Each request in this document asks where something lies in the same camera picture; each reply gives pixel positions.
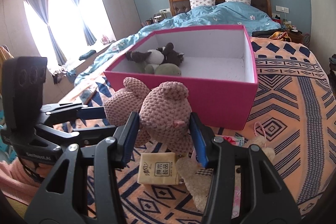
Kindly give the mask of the pink sleeve left forearm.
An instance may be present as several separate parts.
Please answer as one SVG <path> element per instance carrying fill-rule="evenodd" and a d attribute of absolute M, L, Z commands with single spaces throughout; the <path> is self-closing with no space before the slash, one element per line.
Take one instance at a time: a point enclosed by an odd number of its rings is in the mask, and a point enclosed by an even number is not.
<path fill-rule="evenodd" d="M 10 164 L 1 161 L 1 191 L 6 197 L 28 205 L 40 186 L 26 174 L 18 158 Z"/>

